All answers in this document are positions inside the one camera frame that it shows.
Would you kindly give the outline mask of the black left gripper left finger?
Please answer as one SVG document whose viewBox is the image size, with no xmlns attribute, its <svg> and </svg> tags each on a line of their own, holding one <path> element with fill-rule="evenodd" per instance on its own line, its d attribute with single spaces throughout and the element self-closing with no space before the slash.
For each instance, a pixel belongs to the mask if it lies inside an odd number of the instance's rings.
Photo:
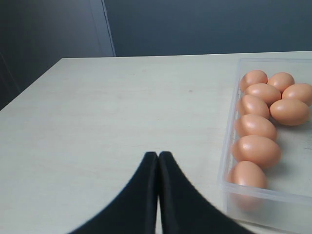
<svg viewBox="0 0 312 234">
<path fill-rule="evenodd" d="M 146 152 L 122 191 L 73 234 L 154 234 L 158 201 L 158 156 Z"/>
</svg>

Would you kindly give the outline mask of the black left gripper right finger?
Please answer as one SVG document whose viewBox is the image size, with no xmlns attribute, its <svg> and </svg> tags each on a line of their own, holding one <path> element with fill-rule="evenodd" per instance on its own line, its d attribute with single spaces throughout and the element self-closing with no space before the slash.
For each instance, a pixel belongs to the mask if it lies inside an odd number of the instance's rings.
<svg viewBox="0 0 312 234">
<path fill-rule="evenodd" d="M 179 168 L 171 152 L 158 158 L 159 199 L 164 234 L 250 234 L 207 201 Z"/>
</svg>

